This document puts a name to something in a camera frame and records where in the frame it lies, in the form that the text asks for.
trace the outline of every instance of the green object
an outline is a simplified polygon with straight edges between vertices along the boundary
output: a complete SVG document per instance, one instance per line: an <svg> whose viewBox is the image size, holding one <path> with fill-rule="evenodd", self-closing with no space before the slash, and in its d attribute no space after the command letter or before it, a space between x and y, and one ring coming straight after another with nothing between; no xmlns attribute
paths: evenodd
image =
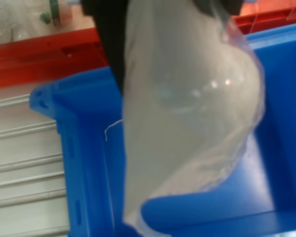
<svg viewBox="0 0 296 237"><path fill-rule="evenodd" d="M42 13L40 16L39 16L39 19L44 22L46 25L50 24L51 22L51 15L49 12L45 12L45 13Z"/></svg>
<svg viewBox="0 0 296 237"><path fill-rule="evenodd" d="M49 0L49 5L54 26L60 26L61 22L58 0Z"/></svg>

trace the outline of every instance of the blue crate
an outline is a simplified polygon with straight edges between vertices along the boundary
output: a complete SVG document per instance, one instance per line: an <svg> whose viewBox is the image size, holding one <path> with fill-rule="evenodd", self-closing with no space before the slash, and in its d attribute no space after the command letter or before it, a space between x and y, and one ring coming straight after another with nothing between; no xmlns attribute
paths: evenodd
<svg viewBox="0 0 296 237"><path fill-rule="evenodd" d="M174 237L263 236L296 230L296 24L248 36L265 67L266 113L232 175L204 194L142 208ZM131 237L122 223L125 154L121 96L109 68L34 90L31 108L57 121L71 237Z"/></svg>

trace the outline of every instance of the plastic bag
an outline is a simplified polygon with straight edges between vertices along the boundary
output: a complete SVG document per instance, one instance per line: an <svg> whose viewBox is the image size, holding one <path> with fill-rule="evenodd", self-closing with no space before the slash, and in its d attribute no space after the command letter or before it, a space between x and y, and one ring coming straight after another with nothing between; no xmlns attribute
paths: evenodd
<svg viewBox="0 0 296 237"><path fill-rule="evenodd" d="M145 200L224 181L261 118L262 70L218 1L130 0L126 31L124 221L163 236Z"/></svg>
<svg viewBox="0 0 296 237"><path fill-rule="evenodd" d="M0 0L0 44L12 41L13 19L11 18L8 4Z"/></svg>
<svg viewBox="0 0 296 237"><path fill-rule="evenodd" d="M9 0L9 5L18 24L15 40L62 33L72 24L66 0Z"/></svg>

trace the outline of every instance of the red shelf frame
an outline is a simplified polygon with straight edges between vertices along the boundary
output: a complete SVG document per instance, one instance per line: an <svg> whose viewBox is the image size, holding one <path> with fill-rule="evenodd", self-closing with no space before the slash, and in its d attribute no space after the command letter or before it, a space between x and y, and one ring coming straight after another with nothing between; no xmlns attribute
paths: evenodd
<svg viewBox="0 0 296 237"><path fill-rule="evenodd" d="M296 23L296 0L258 0L245 3L235 17L244 34Z"/></svg>
<svg viewBox="0 0 296 237"><path fill-rule="evenodd" d="M0 45L0 87L107 66L94 28Z"/></svg>

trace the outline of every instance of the black object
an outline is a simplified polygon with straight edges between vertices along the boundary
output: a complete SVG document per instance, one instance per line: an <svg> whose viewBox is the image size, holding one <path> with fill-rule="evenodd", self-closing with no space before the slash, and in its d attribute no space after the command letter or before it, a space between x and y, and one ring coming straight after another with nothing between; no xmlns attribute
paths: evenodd
<svg viewBox="0 0 296 237"><path fill-rule="evenodd" d="M201 11L212 15L211 11L206 8L206 4L203 4L209 1L211 0L194 0ZM81 0L81 2L84 13L93 16L116 83L123 93L128 0ZM220 2L230 15L238 15L244 0L220 0Z"/></svg>

